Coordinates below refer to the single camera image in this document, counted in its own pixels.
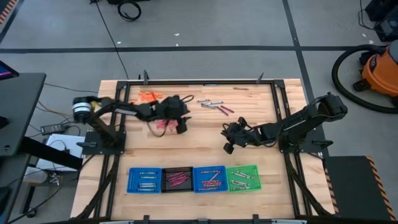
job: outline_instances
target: vacuum cleaner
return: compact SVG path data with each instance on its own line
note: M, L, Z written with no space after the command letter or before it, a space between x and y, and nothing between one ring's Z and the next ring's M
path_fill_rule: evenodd
M353 84L355 91L374 90L391 97L395 108L375 105L360 99L350 93L340 83L338 69L341 63L351 54L365 51L361 54L359 62L363 66L362 79ZM398 40L393 41L389 46L381 47L376 45L359 45L344 52L333 65L331 79L336 89L349 100L369 110L398 114Z

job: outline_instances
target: wooden table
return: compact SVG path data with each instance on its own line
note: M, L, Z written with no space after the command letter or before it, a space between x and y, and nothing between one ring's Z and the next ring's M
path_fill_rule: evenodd
M300 80L284 81L291 112L301 110L307 103ZM102 81L99 96L114 98L116 83L116 80ZM249 88L248 91L233 90L234 86L236 85L148 85L131 88L129 99L137 100L137 103L142 103L139 99L140 91L154 91L162 93L164 97L194 95L195 99L188 103L191 111L189 116L192 116L187 123L188 131L180 135L175 131L167 131L164 137L157 138L149 132L146 123L133 116L126 117L126 150L119 163L113 220L142 220L144 215L150 215L151 220L252 219L253 214L259 214L260 218L294 217L284 157L277 145L270 149L235 146L232 155L223 150L226 143L225 137L220 134L223 123L236 122L240 116L250 125L277 121L270 85L245 85ZM223 100L224 105L235 113L226 116L218 110L202 108L196 100L205 98ZM109 121L110 114L104 115L103 119ZM302 154L301 158L308 188L325 209L334 213L322 161L308 154ZM97 191L102 162L103 156L95 156L82 170L71 217L78 215ZM258 166L262 190L233 194L126 193L131 167L229 167L249 164ZM300 210L304 214L301 192L297 186L296 189ZM102 215L105 213L107 195L105 192Z

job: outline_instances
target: black metal frame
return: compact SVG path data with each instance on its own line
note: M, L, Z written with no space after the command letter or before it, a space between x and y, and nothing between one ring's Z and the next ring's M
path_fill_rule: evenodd
M282 114L279 106L279 101L278 101L278 96L277 96L277 90L276 88L279 87L280 91L282 93L282 100L284 104L284 109L286 116L290 115L290 106L289 102L287 100L287 94L286 94L286 89L285 89L285 84L283 80L261 80L258 83L258 80L164 80L164 81L159 81L159 80L148 80L145 79L144 82L140 80L132 80L132 81L118 81L116 85L116 94L115 94L115 99L120 100L121 96L121 90L125 89L124 91L124 102L127 103L129 101L129 94L130 94L130 89L134 85L208 85L208 84L217 84L217 85L270 85L271 86L271 92L272 92L272 97L274 100L274 108L275 112L277 115L278 121L282 119ZM111 117L111 125L115 125L116 121L116 113L112 114ZM125 126L124 123L126 121L126 115L122 114L121 115L121 122L119 126L120 131L125 131ZM289 153L283 153L284 154L284 159L285 163L287 163L288 160L290 160ZM296 161L296 166L298 170L298 174L300 178L304 180L304 175L303 175L303 167L300 159L299 153L295 153L295 161ZM106 218L111 219L112 215L112 208L113 208L113 199L114 199L114 193L115 193L115 188L116 188L116 180L117 180L117 169L119 166L119 160L120 156L116 155L114 156L114 163L116 163L116 175L113 177L111 183L110 183L110 189L109 189L109 197L108 197L108 202L107 202L107 207L106 207ZM106 173L108 170L108 164L109 164L109 155L104 156L104 161L103 161L103 166L101 170L101 175L100 175L100 180L99 180L99 188L103 185L104 179L106 177ZM297 200L297 192L295 190L295 184L293 178L288 175L288 180L289 180L289 190L290 190L290 196L292 198L292 205L293 205L293 211L295 217L300 215L300 209L299 209L299 203ZM307 200L307 198L303 195L304 199L304 204L305 204L305 212L307 215L311 215L311 206ZM101 199L98 200L98 203L96 204L95 211L94 211L94 218L100 217L100 211L101 211ZM134 223L148 223L149 221L149 216L145 215L143 220L135 220ZM156 222L156 223L208 223L209 220L159 220L159 221L151 221ZM253 219L247 219L247 220L211 220L212 223L270 223L271 219L259 219L258 215L254 214Z

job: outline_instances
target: concrete floor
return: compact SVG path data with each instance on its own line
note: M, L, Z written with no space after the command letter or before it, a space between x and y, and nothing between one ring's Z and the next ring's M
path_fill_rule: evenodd
M107 52L113 44L94 4L88 0L21 2L6 35L0 35L0 52L10 49L0 60L19 72L45 72L47 83L80 90L96 91L101 80L126 78L116 53ZM123 21L116 7L106 1L98 4L114 41L120 42L116 45L124 49L120 56L130 78L144 69L151 78L257 78L264 72L264 78L302 78L311 98L328 91L336 93L330 73L342 53L339 47L382 44L375 32L358 25L359 0L151 0L139 3L142 17L133 23ZM364 20L370 24L367 15ZM178 51L173 48L176 44L242 48ZM300 46L309 48L301 51ZM332 47L332 51L319 46ZM149 48L143 52L142 47ZM160 47L171 48L165 51ZM359 78L356 58L341 66L346 86ZM84 93L45 86L40 101L71 113L72 99L81 95ZM375 93L362 96L386 104L386 99ZM394 164L398 160L398 116L372 112L343 100L349 108L346 118L323 125L326 138L335 142L329 148L330 155L372 156L397 211L398 170ZM55 114L35 111L31 124L39 127L62 120ZM36 132L29 129L27 136L33 134ZM40 203L54 190L41 188L32 204ZM74 193L74 187L63 189L39 209L36 218L17 223L66 220Z

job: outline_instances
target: green tray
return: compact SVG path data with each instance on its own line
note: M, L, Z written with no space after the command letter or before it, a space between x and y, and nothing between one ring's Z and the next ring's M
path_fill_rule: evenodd
M248 179L242 177L242 174L236 175L239 174L240 172L243 174L247 174L252 178ZM226 169L226 175L228 178L228 189L230 192L247 192L253 190L261 190L261 181L257 165L229 167ZM233 184L231 181L247 183L248 188L244 189L243 186Z

